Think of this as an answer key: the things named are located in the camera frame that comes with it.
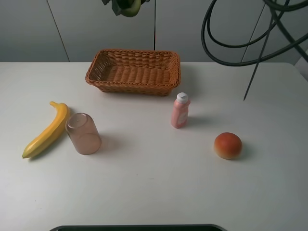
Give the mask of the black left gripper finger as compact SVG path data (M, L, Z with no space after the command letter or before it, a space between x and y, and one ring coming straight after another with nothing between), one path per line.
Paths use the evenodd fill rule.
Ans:
M119 5L120 0L112 0L112 10L116 16L121 14L122 8Z

